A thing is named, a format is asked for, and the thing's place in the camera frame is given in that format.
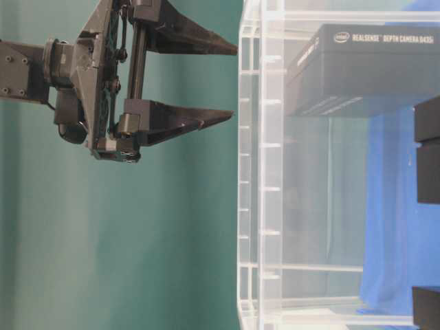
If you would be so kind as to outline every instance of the metal rod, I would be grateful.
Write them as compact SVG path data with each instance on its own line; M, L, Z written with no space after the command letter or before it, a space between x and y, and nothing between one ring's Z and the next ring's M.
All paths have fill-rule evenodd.
M142 99L147 46L147 26L134 23L133 49L129 75L129 91L127 98Z

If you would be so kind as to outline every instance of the black object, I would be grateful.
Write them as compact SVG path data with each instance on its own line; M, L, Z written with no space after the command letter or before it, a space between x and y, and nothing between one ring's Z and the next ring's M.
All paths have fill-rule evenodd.
M440 98L415 106L415 141L418 201L440 204Z
M286 112L367 118L439 90L439 28L326 24L289 66Z
M122 44L117 48L119 20ZM115 121L127 59L127 23L134 29L128 96ZM146 52L236 55L237 47L181 15L168 0L100 0L73 45L49 39L44 47L0 41L0 98L49 105L60 136L99 160L138 162L150 146L232 117L231 111L189 109L142 100Z
M421 330L440 329L440 287L413 287L414 324Z

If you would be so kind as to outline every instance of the blue cloth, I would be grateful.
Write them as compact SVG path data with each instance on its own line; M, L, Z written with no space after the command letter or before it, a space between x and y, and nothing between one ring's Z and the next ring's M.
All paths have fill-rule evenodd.
M440 10L439 0L405 8ZM369 130L362 313L411 315L412 286L440 285L440 206L417 203L412 109L372 118Z

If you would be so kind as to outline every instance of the clear acrylic box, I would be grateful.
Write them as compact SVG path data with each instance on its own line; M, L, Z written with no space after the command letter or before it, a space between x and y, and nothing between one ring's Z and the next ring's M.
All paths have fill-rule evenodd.
M411 287L440 285L440 206L417 203L413 118L440 95L440 12L410 5L244 0L243 330L412 329Z

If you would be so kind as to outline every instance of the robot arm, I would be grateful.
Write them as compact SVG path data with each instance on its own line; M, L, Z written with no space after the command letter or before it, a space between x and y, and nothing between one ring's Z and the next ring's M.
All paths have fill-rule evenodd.
M118 26L122 20L122 44ZM118 65L127 59L133 25L128 96L115 121ZM74 44L50 39L44 47L0 42L0 96L49 105L58 91L54 123L60 136L99 160L138 162L140 147L204 129L231 111L188 109L142 99L146 52L236 55L237 47L178 13L167 0L100 0Z

